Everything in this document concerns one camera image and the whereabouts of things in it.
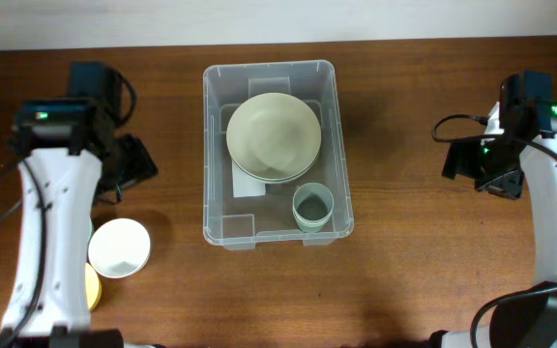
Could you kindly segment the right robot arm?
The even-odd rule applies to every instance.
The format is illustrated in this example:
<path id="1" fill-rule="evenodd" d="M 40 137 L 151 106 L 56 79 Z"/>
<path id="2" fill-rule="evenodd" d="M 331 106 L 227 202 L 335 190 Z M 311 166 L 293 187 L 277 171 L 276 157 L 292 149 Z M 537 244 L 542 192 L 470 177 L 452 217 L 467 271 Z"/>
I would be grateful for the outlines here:
<path id="1" fill-rule="evenodd" d="M 465 332 L 433 333 L 431 347 L 557 347 L 557 101 L 552 78 L 507 77 L 500 99 L 479 118 L 481 135 L 448 139 L 442 174 L 464 176 L 477 191 L 516 200 L 529 189 L 535 231 L 535 280 L 527 290 L 484 304 Z"/>

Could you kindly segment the grey translucent cup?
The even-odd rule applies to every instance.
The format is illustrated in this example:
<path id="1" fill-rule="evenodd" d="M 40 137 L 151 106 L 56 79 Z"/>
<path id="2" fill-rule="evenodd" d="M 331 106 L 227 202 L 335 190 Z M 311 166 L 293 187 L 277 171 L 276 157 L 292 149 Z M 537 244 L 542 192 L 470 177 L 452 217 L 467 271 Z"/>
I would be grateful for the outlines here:
<path id="1" fill-rule="evenodd" d="M 329 188 L 319 183 L 307 183 L 298 187 L 292 199 L 292 213 L 298 212 L 308 219 L 332 215 L 334 197 Z"/>

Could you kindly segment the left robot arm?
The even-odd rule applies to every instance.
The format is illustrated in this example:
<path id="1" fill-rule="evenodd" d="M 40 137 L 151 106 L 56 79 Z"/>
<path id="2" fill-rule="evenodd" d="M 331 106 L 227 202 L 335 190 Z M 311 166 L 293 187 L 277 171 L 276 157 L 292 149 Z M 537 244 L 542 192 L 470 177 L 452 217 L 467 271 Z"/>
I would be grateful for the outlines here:
<path id="1" fill-rule="evenodd" d="M 156 173 L 137 138 L 116 134 L 130 115 L 97 97 L 28 101 L 15 115 L 22 222 L 0 347 L 125 346 L 117 329 L 91 330 L 84 267 L 95 201 Z"/>

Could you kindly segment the cream white bowl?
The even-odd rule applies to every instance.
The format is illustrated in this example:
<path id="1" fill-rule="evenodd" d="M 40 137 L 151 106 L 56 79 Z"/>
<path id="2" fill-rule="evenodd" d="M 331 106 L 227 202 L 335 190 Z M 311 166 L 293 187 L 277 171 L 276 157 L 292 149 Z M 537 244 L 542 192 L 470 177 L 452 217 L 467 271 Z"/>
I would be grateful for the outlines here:
<path id="1" fill-rule="evenodd" d="M 302 171 L 317 155 L 321 142 L 321 125 L 313 110 L 283 93 L 265 93 L 245 101 L 226 129 L 230 157 L 264 179 Z"/>

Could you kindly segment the white small bowl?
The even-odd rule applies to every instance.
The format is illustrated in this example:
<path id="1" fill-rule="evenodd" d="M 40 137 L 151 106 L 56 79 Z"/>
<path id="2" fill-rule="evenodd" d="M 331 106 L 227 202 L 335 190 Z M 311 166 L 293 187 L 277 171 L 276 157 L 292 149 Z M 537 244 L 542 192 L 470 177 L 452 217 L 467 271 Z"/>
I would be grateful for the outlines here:
<path id="1" fill-rule="evenodd" d="M 152 244 L 147 229 L 130 218 L 116 218 L 99 227 L 90 239 L 88 259 L 107 278 L 139 272 L 148 262 Z"/>

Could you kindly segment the cream white cup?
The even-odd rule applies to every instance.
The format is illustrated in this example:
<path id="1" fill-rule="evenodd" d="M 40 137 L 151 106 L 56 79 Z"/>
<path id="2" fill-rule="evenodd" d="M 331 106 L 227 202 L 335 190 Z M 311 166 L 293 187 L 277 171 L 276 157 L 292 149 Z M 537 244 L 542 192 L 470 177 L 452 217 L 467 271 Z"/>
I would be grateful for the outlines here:
<path id="1" fill-rule="evenodd" d="M 304 233 L 319 232 L 322 227 L 331 219 L 331 215 L 326 215 L 319 219 L 308 219 L 301 216 L 298 212 L 294 213 L 294 218 L 298 228 Z"/>

